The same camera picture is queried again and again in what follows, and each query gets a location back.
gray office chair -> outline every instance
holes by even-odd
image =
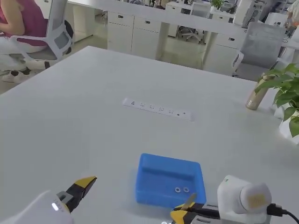
[[[72,38],[66,31],[64,24],[64,14],[67,0],[53,0],[48,20],[48,29],[46,37],[34,36],[11,36],[10,40],[15,43],[21,54],[11,54],[13,58],[19,60],[45,61],[45,68],[50,67],[49,61],[60,61],[64,54],[70,52],[73,44]],[[18,42],[18,39],[39,40],[47,43],[47,48],[35,53],[26,53]]]
[[[244,43],[232,62],[232,76],[257,81],[263,72],[277,61],[285,29],[268,24],[251,22]]]
[[[211,4],[204,3],[204,2],[194,2],[192,4],[192,10],[190,14],[207,18],[209,16],[210,10],[211,10]],[[184,28],[181,30],[181,33],[182,36],[187,36],[186,41],[192,37],[195,37],[199,42],[201,42],[201,40],[204,37],[203,31],[197,31],[196,29],[193,28]]]

outlet socket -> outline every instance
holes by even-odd
[[[175,118],[192,121],[192,114],[187,110],[176,110],[169,107],[155,105],[155,104],[148,104],[142,101],[137,101],[129,98],[125,98],[122,104],[124,106],[129,106],[144,111],[150,111],[158,114],[163,114]]]

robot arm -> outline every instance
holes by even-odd
[[[45,191],[19,214],[0,224],[73,224],[71,212],[79,205],[96,179],[95,176],[80,179],[66,192],[62,191],[57,195]]]

gold thermos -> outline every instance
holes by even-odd
[[[268,91],[268,88],[262,88],[258,93],[255,92],[255,89],[262,83],[269,81],[271,79],[273,79],[274,77],[272,76],[262,76],[262,79],[256,84],[256,86],[254,87],[254,90],[252,91],[247,103],[246,103],[246,107],[250,110],[256,110],[258,108],[258,106],[260,105],[262,99],[264,98],[264,96],[266,95],[266,92]]]

blue box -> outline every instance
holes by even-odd
[[[206,203],[200,164],[158,155],[140,156],[135,186],[138,203],[174,208],[197,193],[195,202]]]

